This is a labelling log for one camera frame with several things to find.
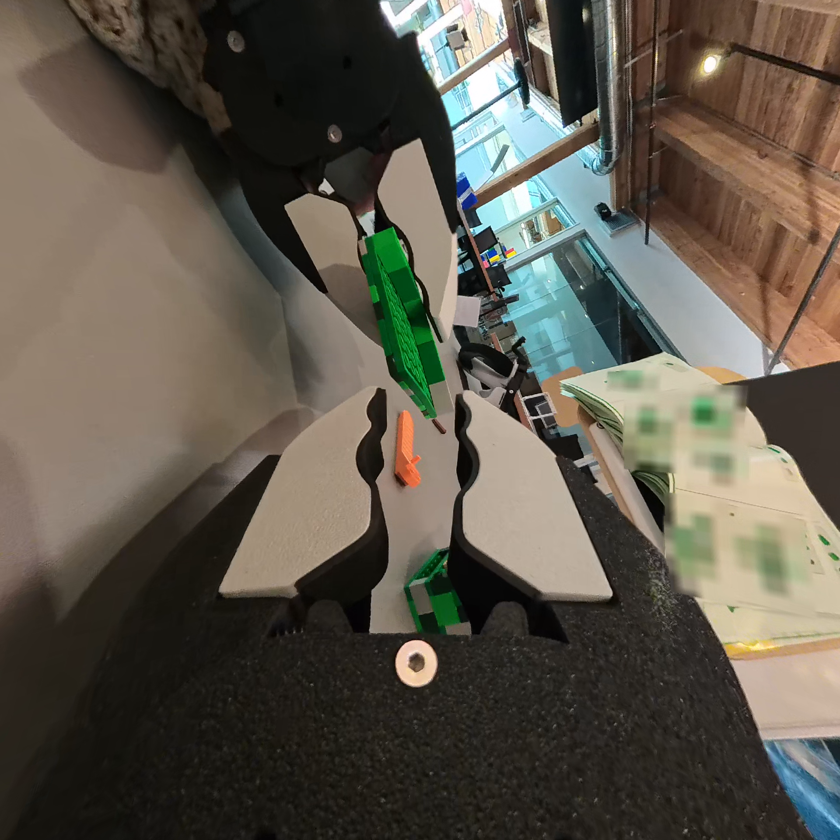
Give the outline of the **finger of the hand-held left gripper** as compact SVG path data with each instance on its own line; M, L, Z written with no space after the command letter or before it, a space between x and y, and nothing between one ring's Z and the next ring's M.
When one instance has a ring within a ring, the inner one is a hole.
M429 311L443 340L457 300L457 244L441 204L421 140L393 151L377 188L388 219L412 248L414 274L427 290Z
M307 194L286 205L287 215L299 236L326 297L364 341L365 352L386 367L382 337L361 265L355 216L330 197Z

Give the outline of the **green lego plate assembly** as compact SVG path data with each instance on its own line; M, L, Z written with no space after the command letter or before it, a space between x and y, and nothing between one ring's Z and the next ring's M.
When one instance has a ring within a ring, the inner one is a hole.
M417 282L401 232L387 227L358 242L376 326L393 381L427 419L438 418L435 393L445 385L424 287Z

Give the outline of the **green grey lego block build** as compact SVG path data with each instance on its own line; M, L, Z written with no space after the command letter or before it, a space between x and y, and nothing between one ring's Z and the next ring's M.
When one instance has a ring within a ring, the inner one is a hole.
M420 634L472 634L471 625L447 571L448 549L439 549L405 583L403 592Z

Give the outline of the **silver ventilation duct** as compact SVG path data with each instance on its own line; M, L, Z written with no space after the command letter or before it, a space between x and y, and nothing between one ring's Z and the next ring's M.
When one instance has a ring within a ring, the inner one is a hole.
M631 116L627 78L632 45L631 6L628 1L591 2L600 130L598 152L591 170L599 176L612 174L627 151Z

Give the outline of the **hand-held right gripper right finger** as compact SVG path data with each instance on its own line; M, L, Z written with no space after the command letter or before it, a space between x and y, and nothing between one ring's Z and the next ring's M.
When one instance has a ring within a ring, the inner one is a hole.
M473 392L456 407L468 470L453 545L529 599L609 602L613 588L550 448Z

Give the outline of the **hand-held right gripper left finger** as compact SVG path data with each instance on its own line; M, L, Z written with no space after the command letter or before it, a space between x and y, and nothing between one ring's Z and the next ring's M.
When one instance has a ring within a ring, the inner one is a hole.
M385 389L367 387L286 447L220 596L371 597L389 561L377 486L387 420Z

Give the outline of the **black wall screen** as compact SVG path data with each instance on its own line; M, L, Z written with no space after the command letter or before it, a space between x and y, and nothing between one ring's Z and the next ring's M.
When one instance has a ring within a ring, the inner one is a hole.
M565 128L597 110L591 1L547 1L560 116Z

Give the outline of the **black flat board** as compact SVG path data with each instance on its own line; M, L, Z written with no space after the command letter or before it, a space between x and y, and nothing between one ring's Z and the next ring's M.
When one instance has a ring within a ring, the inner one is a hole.
M839 525L839 363L735 381L768 442L790 454Z

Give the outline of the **orange lego brick separator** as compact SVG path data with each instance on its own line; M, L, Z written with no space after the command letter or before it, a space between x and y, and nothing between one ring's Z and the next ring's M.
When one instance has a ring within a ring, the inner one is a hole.
M414 452L415 424L409 411L403 410L396 420L393 475L407 488L419 487L422 477L417 465L421 457Z

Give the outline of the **person's left forearm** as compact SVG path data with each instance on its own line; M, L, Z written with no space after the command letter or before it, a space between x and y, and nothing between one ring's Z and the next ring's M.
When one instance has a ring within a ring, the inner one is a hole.
M219 135L232 126L220 93L204 79L207 37L200 14L214 1L68 1L88 31L128 67L172 91Z

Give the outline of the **lego instruction booklet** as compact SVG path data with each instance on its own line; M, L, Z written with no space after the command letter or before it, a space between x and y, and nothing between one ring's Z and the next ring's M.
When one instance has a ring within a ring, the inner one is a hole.
M737 388L661 353L562 390L662 502L670 572L730 656L838 643L838 529Z

